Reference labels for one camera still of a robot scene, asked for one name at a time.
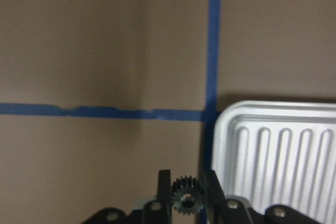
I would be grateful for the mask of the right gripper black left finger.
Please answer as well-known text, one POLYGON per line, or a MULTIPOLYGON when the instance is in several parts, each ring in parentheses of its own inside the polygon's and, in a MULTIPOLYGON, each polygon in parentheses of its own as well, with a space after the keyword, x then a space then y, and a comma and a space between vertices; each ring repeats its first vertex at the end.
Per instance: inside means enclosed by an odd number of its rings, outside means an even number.
POLYGON ((157 183, 157 200, 163 205, 163 209, 167 215, 166 223, 172 223, 172 186, 171 186, 171 170, 164 169, 159 171, 157 183))

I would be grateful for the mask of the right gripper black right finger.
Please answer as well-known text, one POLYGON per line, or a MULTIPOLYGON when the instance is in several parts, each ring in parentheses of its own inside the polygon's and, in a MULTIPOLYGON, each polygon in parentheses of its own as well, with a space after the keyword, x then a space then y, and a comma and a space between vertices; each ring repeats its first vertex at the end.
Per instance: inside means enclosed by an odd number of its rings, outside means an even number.
POLYGON ((214 170, 203 172, 205 211, 209 223, 225 224, 226 198, 214 170))

